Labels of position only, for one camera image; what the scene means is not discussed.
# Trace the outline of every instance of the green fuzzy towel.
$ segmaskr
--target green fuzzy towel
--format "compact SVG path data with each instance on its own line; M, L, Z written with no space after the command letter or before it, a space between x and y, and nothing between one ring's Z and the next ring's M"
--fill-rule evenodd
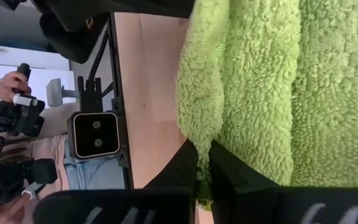
M281 185L358 187L358 0L196 0L177 110L203 186L215 139Z

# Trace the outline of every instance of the wooden surface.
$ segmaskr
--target wooden surface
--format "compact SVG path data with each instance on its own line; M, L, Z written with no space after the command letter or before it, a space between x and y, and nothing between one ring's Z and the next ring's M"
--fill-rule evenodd
M175 77L188 21L116 13L129 147L136 188L149 183L185 142L175 113ZM213 223L198 211L197 223Z

